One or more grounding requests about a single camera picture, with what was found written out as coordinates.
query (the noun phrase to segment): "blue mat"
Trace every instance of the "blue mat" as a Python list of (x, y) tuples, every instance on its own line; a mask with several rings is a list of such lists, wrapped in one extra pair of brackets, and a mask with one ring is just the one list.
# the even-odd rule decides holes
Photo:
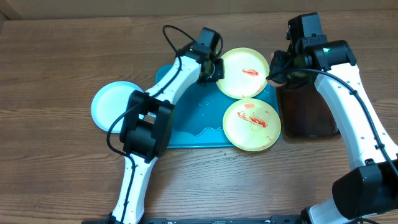
[[(172, 65), (166, 65), (159, 69), (155, 82), (158, 83), (171, 67)], [(267, 85), (254, 98), (265, 101), (279, 114), (275, 87)], [(206, 86), (196, 83), (191, 85), (175, 105), (168, 148), (233, 146), (224, 134), (223, 116), (236, 101), (222, 93), (216, 83), (207, 83)]]

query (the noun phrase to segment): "wooden table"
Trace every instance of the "wooden table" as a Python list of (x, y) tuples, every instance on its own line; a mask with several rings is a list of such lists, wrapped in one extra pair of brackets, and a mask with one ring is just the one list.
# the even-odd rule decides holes
[[(220, 32), (225, 51), (285, 50), (297, 13), (7, 21), (0, 36), (0, 223), (79, 223), (104, 218), (119, 196), (124, 159), (106, 146), (90, 105), (104, 85), (127, 80), (143, 89), (174, 54), (161, 28), (194, 37)], [(345, 39), (363, 85), (398, 141), (398, 11), (320, 13), (329, 40)], [(170, 31), (177, 46), (187, 43)], [(269, 151), (169, 150), (155, 165), (146, 216), (269, 217), (298, 214), (331, 195), (349, 172), (343, 140), (289, 139)], [(396, 223), (397, 212), (373, 217)]]

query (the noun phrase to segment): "plate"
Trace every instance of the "plate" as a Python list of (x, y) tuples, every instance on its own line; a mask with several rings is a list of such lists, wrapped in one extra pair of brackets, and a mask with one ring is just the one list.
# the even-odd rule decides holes
[(269, 74), (267, 60), (253, 49), (236, 48), (226, 52), (224, 79), (218, 80), (218, 88), (235, 99), (252, 98), (267, 85)]
[[(142, 91), (136, 84), (125, 81), (112, 82), (102, 87), (91, 103), (91, 116), (95, 124), (108, 131), (116, 118), (126, 111), (129, 97), (134, 90)], [(113, 128), (112, 133), (120, 133), (124, 118)]]
[(236, 147), (261, 151), (272, 146), (280, 134), (280, 118), (272, 106), (257, 99), (233, 103), (225, 112), (223, 129)]

